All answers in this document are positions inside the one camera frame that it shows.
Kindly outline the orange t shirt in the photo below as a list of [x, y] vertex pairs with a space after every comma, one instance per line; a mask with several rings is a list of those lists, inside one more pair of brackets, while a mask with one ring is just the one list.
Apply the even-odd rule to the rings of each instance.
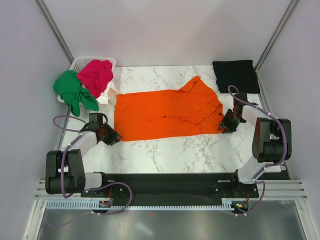
[[178, 90], [118, 95], [114, 128], [124, 142], [220, 134], [223, 105], [199, 76]]

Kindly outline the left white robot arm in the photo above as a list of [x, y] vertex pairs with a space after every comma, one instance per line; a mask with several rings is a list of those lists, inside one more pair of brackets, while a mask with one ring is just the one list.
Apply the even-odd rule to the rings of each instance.
[[[79, 130], [62, 127], [56, 123], [58, 118], [72, 118], [84, 123]], [[75, 139], [65, 147], [51, 150], [46, 155], [45, 190], [49, 195], [62, 195], [65, 199], [76, 193], [92, 190], [99, 197], [106, 196], [110, 185], [104, 181], [103, 172], [85, 172], [83, 157], [98, 143], [112, 146], [122, 136], [109, 124], [104, 113], [90, 113], [88, 122], [71, 115], [59, 115], [53, 124], [65, 132], [77, 133]]]

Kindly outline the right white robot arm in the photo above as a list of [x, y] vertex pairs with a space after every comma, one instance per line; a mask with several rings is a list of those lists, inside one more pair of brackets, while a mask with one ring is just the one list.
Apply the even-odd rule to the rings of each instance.
[[292, 155], [292, 123], [287, 118], [277, 118], [256, 103], [248, 102], [245, 93], [233, 96], [233, 109], [228, 109], [219, 129], [223, 134], [236, 132], [240, 123], [254, 127], [251, 145], [252, 156], [234, 173], [235, 181], [229, 191], [235, 197], [247, 191], [247, 185], [256, 180], [270, 167], [279, 166]]

